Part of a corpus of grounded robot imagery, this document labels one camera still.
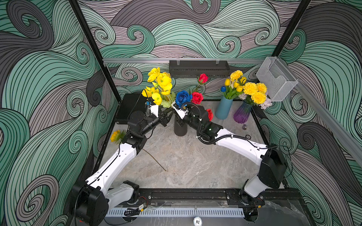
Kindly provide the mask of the black cylindrical vase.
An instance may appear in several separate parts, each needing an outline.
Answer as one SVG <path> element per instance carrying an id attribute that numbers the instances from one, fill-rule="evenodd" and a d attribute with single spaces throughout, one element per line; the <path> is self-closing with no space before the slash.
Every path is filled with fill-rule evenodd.
<path id="1" fill-rule="evenodd" d="M 182 137 L 187 134 L 187 131 L 188 131 L 188 125 L 185 124 L 178 115 L 175 115 L 175 119 L 174 119 L 175 135 Z"/>

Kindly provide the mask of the yellow flower bunch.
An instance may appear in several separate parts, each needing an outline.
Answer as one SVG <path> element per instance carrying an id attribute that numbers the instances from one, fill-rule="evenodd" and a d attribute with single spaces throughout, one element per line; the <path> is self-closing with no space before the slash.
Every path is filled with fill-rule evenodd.
<path id="1" fill-rule="evenodd" d="M 170 108 L 175 101 L 176 94 L 172 92 L 173 84 L 171 75 L 167 72 L 161 72 L 160 68 L 153 68 L 148 73 L 147 82 L 152 83 L 152 87 L 142 90 L 142 96 L 151 98 L 152 102 L 163 108 Z"/>

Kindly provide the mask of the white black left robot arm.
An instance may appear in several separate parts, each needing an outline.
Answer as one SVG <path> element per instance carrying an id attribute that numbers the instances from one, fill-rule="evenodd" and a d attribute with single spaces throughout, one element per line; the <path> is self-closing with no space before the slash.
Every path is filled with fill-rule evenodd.
<path id="1" fill-rule="evenodd" d="M 111 185 L 143 149 L 148 140 L 146 134 L 159 124 L 166 126 L 172 114 L 172 109 L 158 111 L 151 116 L 146 116 L 142 111 L 131 114 L 126 135 L 115 153 L 93 175 L 73 185 L 70 212 L 74 219 L 80 219 L 89 226 L 98 226 L 108 210 L 124 202 L 138 202 L 139 185 L 130 181 L 125 181 L 116 188 L 111 188 Z"/>

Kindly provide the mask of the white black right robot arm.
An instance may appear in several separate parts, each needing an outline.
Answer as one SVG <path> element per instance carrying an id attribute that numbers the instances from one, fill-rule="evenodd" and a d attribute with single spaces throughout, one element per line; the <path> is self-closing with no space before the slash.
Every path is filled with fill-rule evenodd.
<path id="1" fill-rule="evenodd" d="M 175 104 L 173 108 L 183 124 L 196 130 L 201 143 L 228 148 L 259 166 L 258 173 L 252 179 L 248 179 L 239 192 L 243 203 L 261 201 L 262 192 L 280 188 L 288 164 L 277 145 L 259 144 L 230 132 L 223 126 L 211 122 L 208 112 L 201 105 L 187 102 L 181 106 Z"/>

